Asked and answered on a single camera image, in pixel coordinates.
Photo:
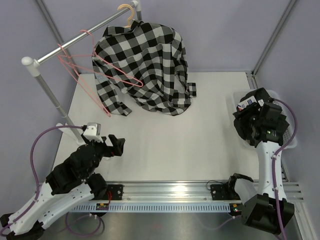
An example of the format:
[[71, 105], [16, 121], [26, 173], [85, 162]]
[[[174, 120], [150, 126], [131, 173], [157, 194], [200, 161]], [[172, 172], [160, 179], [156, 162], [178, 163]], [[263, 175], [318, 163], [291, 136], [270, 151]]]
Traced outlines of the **pink wire hanger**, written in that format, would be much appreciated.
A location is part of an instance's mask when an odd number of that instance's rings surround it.
[[75, 80], [77, 85], [79, 85], [82, 90], [86, 93], [86, 95], [95, 103], [95, 105], [102, 110], [102, 112], [107, 115], [109, 118], [111, 117], [111, 113], [107, 110], [107, 108], [102, 104], [98, 95], [94, 93], [92, 88], [88, 85], [88, 83], [80, 76], [76, 65], [72, 63], [72, 56], [67, 53], [67, 50], [62, 47], [61, 44], [57, 44], [59, 50], [62, 51], [62, 54], [58, 54], [57, 58], [62, 64], [62, 66], [67, 70], [67, 72], [71, 75], [71, 77]]
[[76, 55], [73, 55], [73, 57], [76, 57], [76, 58], [85, 58], [85, 57], [91, 57], [91, 58], [97, 58], [99, 59], [101, 62], [107, 64], [108, 66], [112, 67], [113, 69], [115, 69], [116, 71], [122, 73], [128, 80], [135, 80], [137, 83], [132, 83], [132, 82], [129, 82], [127, 80], [122, 80], [121, 78], [115, 78], [113, 76], [109, 76], [109, 75], [106, 75], [106, 74], [102, 74], [100, 72], [96, 72], [96, 71], [92, 71], [93, 73], [97, 73], [99, 75], [102, 75], [104, 77], [107, 77], [107, 78], [111, 78], [113, 80], [116, 80], [116, 81], [119, 81], [119, 82], [123, 82], [123, 83], [127, 83], [129, 85], [132, 85], [132, 86], [136, 86], [136, 87], [143, 87], [144, 84], [141, 80], [135, 78], [134, 76], [130, 76], [128, 75], [127, 73], [125, 73], [123, 70], [121, 70], [120, 68], [114, 66], [113, 64], [111, 64], [110, 62], [106, 61], [104, 58], [100, 57], [97, 52], [96, 52], [96, 49], [95, 49], [95, 39], [94, 39], [94, 36], [92, 33], [90, 33], [88, 30], [80, 30], [79, 31], [80, 33], [86, 33], [88, 34], [89, 36], [91, 36], [91, 40], [92, 40], [92, 53], [91, 54], [76, 54]]

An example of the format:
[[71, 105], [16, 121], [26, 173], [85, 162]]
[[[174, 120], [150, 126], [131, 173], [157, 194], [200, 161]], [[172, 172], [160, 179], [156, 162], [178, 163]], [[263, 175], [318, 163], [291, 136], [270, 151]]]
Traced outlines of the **black pinstripe shirt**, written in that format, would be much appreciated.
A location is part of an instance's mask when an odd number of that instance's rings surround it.
[[274, 100], [262, 87], [247, 93], [237, 104], [233, 125], [250, 146], [257, 147], [260, 142], [284, 144], [284, 133], [290, 124]]

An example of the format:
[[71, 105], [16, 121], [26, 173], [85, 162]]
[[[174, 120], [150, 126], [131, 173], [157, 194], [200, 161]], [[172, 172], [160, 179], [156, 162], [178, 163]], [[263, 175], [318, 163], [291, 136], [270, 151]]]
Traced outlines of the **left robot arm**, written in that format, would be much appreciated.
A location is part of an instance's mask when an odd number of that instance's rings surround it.
[[112, 199], [104, 177], [95, 173], [103, 158], [120, 157], [125, 139], [108, 136], [112, 145], [86, 140], [46, 177], [34, 197], [15, 213], [0, 218], [8, 240], [38, 240], [46, 229], [74, 207], [89, 200]]

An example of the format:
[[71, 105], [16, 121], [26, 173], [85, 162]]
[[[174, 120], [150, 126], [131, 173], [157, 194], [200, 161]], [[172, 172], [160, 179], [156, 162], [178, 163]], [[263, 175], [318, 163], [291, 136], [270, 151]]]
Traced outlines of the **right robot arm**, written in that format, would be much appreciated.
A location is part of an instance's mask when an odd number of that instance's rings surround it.
[[250, 177], [235, 173], [227, 182], [226, 193], [230, 198], [241, 200], [243, 225], [276, 237], [284, 236], [284, 228], [295, 213], [282, 181], [283, 136], [289, 123], [282, 108], [272, 102], [253, 102], [238, 108], [233, 116], [238, 135], [256, 150], [258, 186], [254, 186]]

